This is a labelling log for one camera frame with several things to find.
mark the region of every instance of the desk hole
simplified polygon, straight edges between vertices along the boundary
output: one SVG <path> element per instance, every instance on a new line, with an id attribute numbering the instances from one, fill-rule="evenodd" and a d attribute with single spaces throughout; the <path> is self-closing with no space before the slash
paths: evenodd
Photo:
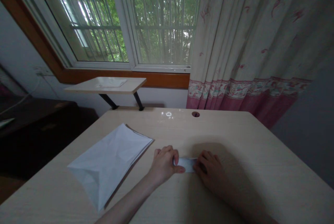
<path id="1" fill-rule="evenodd" d="M 199 117 L 199 113 L 198 112 L 192 112 L 191 115 L 194 116 L 194 117 L 196 117 L 196 118 Z"/>

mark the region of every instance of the window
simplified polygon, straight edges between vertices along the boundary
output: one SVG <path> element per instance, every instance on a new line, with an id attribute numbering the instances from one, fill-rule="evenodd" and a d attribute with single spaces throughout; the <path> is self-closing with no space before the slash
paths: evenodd
<path id="1" fill-rule="evenodd" d="M 24 0 L 66 68 L 189 72 L 199 0 Z"/>

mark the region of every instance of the white wall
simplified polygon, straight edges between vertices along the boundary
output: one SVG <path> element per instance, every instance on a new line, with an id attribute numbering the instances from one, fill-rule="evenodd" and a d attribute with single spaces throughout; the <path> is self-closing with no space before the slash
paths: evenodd
<path id="1" fill-rule="evenodd" d="M 271 131 L 334 189 L 334 58 Z"/>
<path id="2" fill-rule="evenodd" d="M 39 53 L 0 3 L 0 64 L 28 92 L 37 84 L 39 77 L 33 67 L 47 67 Z M 103 115 L 110 106 L 97 94 L 72 94 L 64 92 L 69 85 L 61 84 L 54 76 L 45 76 L 32 93 L 36 98 L 75 101 L 79 106 L 94 108 L 98 116 Z M 185 89 L 140 88 L 139 97 L 145 106 L 185 108 L 187 100 Z M 136 105 L 132 95 L 111 95 L 112 100 L 121 106 Z"/>

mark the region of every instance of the white window frame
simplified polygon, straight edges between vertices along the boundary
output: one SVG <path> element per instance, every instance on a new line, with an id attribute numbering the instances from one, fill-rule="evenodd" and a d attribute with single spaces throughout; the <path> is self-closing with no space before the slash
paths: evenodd
<path id="1" fill-rule="evenodd" d="M 67 69 L 131 70 L 143 72 L 190 73 L 191 65 L 140 64 L 138 63 L 133 32 L 135 24 L 128 10 L 127 0 L 115 0 L 115 6 L 123 34 L 129 62 L 78 61 L 63 35 L 45 0 L 23 0 L 36 22 Z"/>

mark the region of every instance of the desk surface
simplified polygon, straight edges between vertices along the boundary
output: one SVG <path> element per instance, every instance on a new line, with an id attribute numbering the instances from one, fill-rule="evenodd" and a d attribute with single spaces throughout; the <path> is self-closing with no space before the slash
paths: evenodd
<path id="1" fill-rule="evenodd" d="M 115 78 L 115 79 L 126 79 L 127 81 L 120 87 L 96 87 L 99 84 L 99 78 L 108 77 L 97 77 L 85 82 L 79 83 L 65 88 L 67 92 L 74 93 L 100 93 L 100 94 L 134 94 L 143 84 L 146 82 L 146 78 Z"/>
<path id="2" fill-rule="evenodd" d="M 149 170 L 154 149 L 173 145 L 181 157 L 218 154 L 249 204 L 279 223 L 333 223 L 334 190 L 247 112 L 119 107 L 90 128 L 0 206 L 3 223 L 93 223 L 99 217 L 66 168 L 121 123 L 155 141 L 107 206 L 112 207 Z M 206 190 L 196 174 L 173 175 L 141 206 L 132 223 L 241 223 Z"/>

